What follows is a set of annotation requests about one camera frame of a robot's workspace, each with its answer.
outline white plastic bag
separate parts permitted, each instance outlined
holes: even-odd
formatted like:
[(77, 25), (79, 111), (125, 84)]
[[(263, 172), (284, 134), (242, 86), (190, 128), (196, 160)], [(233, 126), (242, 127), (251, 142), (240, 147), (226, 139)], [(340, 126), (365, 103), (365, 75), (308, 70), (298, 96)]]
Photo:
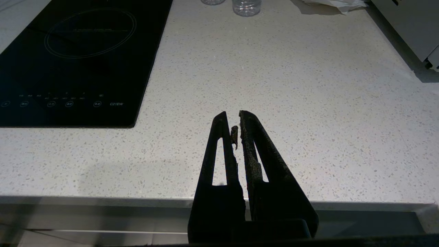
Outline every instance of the white plastic bag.
[(336, 7), (344, 15), (349, 10), (367, 7), (366, 0), (302, 0), (306, 4), (325, 4)]

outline clear plastic bottle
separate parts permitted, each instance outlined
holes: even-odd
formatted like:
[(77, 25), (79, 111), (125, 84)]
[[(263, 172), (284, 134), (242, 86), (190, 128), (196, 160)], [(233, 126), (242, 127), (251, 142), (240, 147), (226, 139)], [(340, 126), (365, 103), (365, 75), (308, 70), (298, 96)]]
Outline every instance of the clear plastic bottle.
[(254, 16), (261, 11), (262, 0), (233, 0), (233, 12), (240, 16)]
[(201, 0), (202, 3), (207, 5), (217, 5), (224, 3), (225, 0)]

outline cooking zone circle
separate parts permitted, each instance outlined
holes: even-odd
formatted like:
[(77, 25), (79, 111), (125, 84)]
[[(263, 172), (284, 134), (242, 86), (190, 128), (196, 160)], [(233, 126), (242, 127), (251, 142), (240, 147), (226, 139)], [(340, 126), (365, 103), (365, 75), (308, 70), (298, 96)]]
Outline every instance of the cooking zone circle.
[(61, 58), (89, 58), (125, 43), (136, 30), (135, 17), (114, 8), (77, 13), (53, 26), (44, 39), (46, 49)]

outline induction cooktop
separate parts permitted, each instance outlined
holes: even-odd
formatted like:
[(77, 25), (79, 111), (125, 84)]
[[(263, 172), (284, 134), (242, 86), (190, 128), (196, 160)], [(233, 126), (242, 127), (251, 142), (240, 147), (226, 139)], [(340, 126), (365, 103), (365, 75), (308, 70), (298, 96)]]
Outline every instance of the induction cooktop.
[(172, 0), (52, 0), (0, 55), (0, 126), (133, 127)]

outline countertop surface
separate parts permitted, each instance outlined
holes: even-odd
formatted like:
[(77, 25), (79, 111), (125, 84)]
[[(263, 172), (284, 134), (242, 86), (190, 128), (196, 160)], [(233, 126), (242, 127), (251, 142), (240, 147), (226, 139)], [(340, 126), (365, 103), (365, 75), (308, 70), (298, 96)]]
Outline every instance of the countertop surface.
[[(49, 1), (16, 2), (0, 51)], [(193, 198), (214, 116), (231, 127), (244, 109), (313, 202), (435, 203), (439, 83), (369, 12), (270, 0), (244, 18), (231, 0), (174, 0), (136, 126), (0, 128), (0, 195)], [(241, 143), (235, 155), (245, 187)]]

